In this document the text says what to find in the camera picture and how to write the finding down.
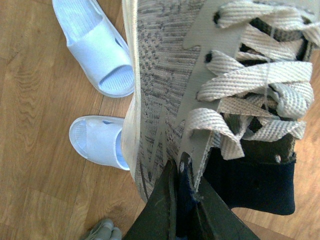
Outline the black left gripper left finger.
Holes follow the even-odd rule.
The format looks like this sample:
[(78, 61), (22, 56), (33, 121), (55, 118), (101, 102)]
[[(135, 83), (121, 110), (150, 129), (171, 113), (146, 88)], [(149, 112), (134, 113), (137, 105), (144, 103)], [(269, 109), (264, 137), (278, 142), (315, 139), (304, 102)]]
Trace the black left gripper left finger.
[(144, 209), (124, 240), (174, 240), (177, 223), (177, 166), (169, 160)]

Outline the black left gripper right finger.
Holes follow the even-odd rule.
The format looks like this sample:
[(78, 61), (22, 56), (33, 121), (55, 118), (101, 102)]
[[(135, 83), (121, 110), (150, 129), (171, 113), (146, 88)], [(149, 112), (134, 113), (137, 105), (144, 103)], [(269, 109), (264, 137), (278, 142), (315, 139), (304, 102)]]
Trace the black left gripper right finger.
[(259, 237), (226, 205), (208, 181), (202, 177), (198, 188), (200, 202), (196, 217), (203, 240), (258, 240)]

